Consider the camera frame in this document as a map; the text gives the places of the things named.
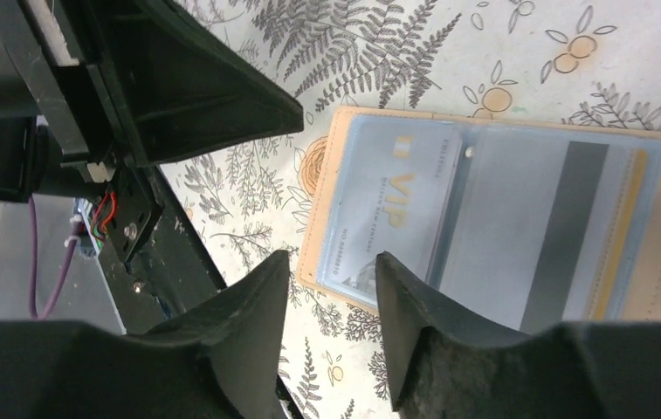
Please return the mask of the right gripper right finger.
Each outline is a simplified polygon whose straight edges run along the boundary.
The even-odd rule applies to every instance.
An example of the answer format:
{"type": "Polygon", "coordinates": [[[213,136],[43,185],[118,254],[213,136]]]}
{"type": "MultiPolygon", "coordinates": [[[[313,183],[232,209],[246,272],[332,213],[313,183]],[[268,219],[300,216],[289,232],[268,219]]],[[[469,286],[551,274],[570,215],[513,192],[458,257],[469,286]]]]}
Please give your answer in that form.
{"type": "Polygon", "coordinates": [[[661,418],[661,321],[518,332],[375,261],[392,409],[402,418],[661,418]]]}

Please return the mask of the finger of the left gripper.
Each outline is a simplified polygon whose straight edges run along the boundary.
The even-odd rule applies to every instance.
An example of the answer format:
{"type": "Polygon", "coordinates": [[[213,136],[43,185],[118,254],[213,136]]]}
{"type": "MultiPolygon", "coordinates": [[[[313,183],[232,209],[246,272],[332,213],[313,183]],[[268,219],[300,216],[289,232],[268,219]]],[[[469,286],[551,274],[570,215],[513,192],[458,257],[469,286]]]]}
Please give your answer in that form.
{"type": "Polygon", "coordinates": [[[304,127],[303,108],[173,1],[106,1],[104,69],[134,163],[177,162],[304,127]]]}

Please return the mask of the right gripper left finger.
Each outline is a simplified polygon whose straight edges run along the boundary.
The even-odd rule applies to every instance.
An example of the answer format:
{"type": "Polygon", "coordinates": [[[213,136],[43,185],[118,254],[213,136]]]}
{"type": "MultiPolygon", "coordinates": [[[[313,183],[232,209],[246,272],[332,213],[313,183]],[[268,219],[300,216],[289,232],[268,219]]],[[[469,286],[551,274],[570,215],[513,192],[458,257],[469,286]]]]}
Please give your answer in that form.
{"type": "Polygon", "coordinates": [[[290,267],[243,279],[140,335],[0,321],[0,418],[280,418],[290,267]]]}

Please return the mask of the gold magnetic stripe card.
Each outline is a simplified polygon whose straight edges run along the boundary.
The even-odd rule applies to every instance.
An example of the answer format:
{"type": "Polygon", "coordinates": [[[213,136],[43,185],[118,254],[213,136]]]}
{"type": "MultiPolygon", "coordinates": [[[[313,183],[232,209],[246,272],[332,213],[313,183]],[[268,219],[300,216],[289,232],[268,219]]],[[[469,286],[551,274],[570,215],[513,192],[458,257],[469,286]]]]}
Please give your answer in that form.
{"type": "Polygon", "coordinates": [[[648,204],[661,144],[526,127],[467,138],[465,184],[436,286],[498,324],[538,333],[584,314],[622,190],[648,204]]]}

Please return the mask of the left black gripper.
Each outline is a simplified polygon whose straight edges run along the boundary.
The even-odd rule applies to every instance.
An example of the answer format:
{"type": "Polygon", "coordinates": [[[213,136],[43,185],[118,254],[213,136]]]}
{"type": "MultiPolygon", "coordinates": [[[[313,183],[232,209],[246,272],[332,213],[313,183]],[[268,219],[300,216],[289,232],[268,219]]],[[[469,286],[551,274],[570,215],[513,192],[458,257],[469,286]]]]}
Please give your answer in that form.
{"type": "Polygon", "coordinates": [[[162,210],[106,117],[93,64],[58,65],[44,35],[66,24],[58,3],[0,1],[0,202],[85,197],[93,227],[130,262],[162,210]]]}

